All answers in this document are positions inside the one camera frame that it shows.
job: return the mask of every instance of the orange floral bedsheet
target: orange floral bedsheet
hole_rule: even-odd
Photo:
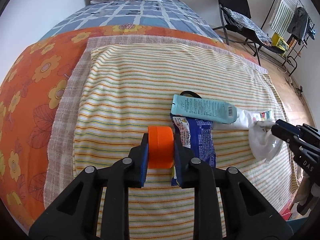
[[[132,24],[71,31],[27,47],[0,87],[0,197],[26,229],[44,211],[47,145],[72,70],[89,37],[123,34],[193,40],[229,50],[257,63],[250,54],[216,40]]]

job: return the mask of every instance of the blue plaid bedsheet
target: blue plaid bedsheet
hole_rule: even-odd
[[[89,5],[57,24],[41,40],[73,30],[123,24],[170,28],[222,41],[202,18],[178,0],[121,0]]]

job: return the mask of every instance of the orange tape roll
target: orange tape roll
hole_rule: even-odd
[[[173,133],[168,126],[149,126],[149,169],[170,169],[173,166]]]

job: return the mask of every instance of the blue snack package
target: blue snack package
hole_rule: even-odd
[[[211,136],[212,121],[204,121],[191,117],[175,116],[170,114],[175,132],[180,134],[184,147],[191,148],[195,157],[216,166],[216,153]],[[171,186],[177,186],[175,166],[173,166]]]

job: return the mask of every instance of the black chair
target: black chair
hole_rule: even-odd
[[[225,25],[224,24],[222,14],[225,13],[227,16],[229,16],[229,13],[224,8],[228,8],[234,12],[240,13],[240,14],[248,17],[249,19],[251,19],[248,0],[218,0],[218,2],[219,2],[220,19],[221,19],[222,26],[217,27],[217,28],[213,28],[213,30],[223,29],[223,32],[224,32],[224,35],[225,35],[225,38],[226,38],[228,45],[229,45],[229,38],[228,38],[226,30],[241,34],[242,36],[244,36],[246,38],[246,40],[245,41],[233,41],[233,42],[242,43],[242,44],[253,43],[254,47],[255,47],[255,54],[253,56],[254,57],[257,56],[259,65],[260,65],[259,50],[262,47],[265,47],[266,49],[270,50],[271,52],[274,52],[277,54],[284,53],[284,50],[282,50],[280,48],[277,48],[275,46],[269,47],[269,46],[265,45],[264,43],[262,43],[258,39],[254,30],[251,30],[248,28],[239,28],[236,25],[231,25],[231,24]]]

